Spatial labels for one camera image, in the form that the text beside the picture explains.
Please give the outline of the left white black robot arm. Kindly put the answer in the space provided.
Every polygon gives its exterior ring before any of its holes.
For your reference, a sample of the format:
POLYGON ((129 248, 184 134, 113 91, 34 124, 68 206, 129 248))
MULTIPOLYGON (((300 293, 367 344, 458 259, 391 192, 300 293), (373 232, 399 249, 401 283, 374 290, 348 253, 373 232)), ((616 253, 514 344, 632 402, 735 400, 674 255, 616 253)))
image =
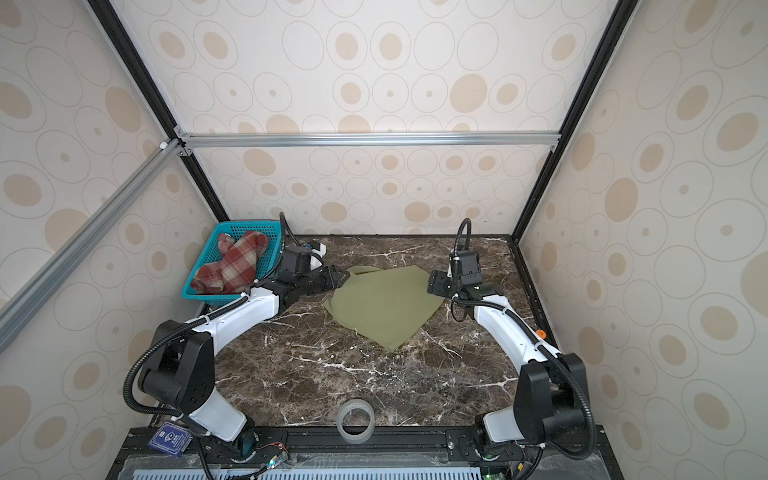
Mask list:
POLYGON ((256 449, 258 436, 253 420, 217 391, 216 355, 256 325, 305 297, 340 288, 349 277, 334 265, 282 273, 206 315, 162 323, 126 374, 123 400, 135 412, 172 417, 245 459, 256 449))

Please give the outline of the clear tape roll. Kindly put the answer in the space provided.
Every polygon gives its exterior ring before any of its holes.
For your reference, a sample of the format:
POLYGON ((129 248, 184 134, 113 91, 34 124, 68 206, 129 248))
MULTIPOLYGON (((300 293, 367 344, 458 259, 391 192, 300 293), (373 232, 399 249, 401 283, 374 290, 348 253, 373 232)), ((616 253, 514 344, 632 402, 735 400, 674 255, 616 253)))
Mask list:
POLYGON ((343 403, 337 413, 336 427, 341 438, 351 445, 368 442, 375 432, 375 412, 363 399, 343 403))

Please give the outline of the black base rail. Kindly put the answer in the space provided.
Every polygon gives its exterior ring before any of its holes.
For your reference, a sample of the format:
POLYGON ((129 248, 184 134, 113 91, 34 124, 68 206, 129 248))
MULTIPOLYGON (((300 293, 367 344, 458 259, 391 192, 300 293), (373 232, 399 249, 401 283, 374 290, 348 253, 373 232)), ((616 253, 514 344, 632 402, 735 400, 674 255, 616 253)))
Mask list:
POLYGON ((552 447, 482 446, 471 426, 377 427, 364 443, 348 443, 334 427, 261 427, 241 462, 209 439, 179 456, 151 447, 156 429, 131 430, 110 479, 620 479, 603 430, 585 460, 552 447))

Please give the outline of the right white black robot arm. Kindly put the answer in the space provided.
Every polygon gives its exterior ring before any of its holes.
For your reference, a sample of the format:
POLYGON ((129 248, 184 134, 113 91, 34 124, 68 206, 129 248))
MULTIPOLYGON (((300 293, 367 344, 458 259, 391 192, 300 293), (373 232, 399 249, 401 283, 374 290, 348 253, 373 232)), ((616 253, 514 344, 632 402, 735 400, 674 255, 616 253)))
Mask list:
POLYGON ((518 372, 513 404, 482 417, 487 442, 543 444, 573 460, 592 455, 597 426, 586 368, 578 355, 564 354, 543 339, 492 283, 464 286, 448 273, 434 270, 427 292, 465 310, 518 372))

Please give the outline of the horizontal aluminium rail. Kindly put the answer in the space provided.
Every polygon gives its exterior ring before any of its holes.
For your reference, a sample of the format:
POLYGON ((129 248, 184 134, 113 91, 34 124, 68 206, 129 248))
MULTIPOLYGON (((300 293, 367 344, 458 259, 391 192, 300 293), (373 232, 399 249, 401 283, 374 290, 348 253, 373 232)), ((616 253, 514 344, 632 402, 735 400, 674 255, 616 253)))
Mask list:
POLYGON ((192 148, 245 147, 410 147, 410 146, 556 146, 556 131, 518 132, 385 132, 385 133, 302 133, 302 134, 200 134, 180 136, 192 148))

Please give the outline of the teal plastic basket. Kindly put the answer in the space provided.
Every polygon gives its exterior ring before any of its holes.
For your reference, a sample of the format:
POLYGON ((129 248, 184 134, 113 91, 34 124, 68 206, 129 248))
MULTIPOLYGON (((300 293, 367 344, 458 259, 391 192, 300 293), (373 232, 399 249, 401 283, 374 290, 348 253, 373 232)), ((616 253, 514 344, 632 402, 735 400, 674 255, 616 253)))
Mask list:
POLYGON ((222 306, 272 273, 282 246, 283 232, 277 220, 220 223, 193 264, 182 296, 222 306))

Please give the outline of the olive green skirt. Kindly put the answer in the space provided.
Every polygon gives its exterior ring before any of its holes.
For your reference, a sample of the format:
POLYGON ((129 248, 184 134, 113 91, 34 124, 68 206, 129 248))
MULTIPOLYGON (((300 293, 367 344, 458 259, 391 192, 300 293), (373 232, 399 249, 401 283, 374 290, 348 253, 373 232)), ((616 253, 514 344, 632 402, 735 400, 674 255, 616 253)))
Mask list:
POLYGON ((353 266, 350 277, 324 307, 340 325, 395 351, 443 304, 427 292, 430 274, 417 266, 353 266))

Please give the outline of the blue card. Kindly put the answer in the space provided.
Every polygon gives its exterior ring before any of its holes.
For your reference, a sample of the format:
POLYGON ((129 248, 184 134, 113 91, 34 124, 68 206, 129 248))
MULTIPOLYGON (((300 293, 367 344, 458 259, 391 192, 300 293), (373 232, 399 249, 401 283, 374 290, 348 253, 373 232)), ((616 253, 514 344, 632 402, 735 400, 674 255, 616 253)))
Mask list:
POLYGON ((148 447, 165 455, 180 458, 192 440, 191 432, 171 422, 163 423, 154 433, 148 447))

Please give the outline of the left slanted aluminium rail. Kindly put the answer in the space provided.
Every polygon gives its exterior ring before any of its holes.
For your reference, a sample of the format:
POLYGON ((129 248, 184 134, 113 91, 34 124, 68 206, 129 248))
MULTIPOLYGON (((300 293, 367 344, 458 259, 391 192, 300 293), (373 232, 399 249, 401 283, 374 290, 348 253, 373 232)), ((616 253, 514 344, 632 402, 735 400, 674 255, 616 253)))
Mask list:
POLYGON ((1 349, 6 350, 48 299, 118 223, 166 163, 179 156, 181 142, 169 139, 26 282, 1 311, 1 349))

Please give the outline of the red plaid skirt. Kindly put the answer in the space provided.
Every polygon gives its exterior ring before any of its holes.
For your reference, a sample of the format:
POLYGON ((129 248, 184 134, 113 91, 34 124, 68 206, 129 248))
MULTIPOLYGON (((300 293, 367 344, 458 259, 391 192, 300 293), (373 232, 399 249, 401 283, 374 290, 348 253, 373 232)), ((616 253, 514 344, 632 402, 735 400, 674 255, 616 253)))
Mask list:
POLYGON ((191 280, 191 288, 201 295, 244 292, 257 279, 258 261, 269 243, 269 238, 258 231, 248 231, 239 239, 220 233, 216 246, 221 259, 200 266, 191 280))

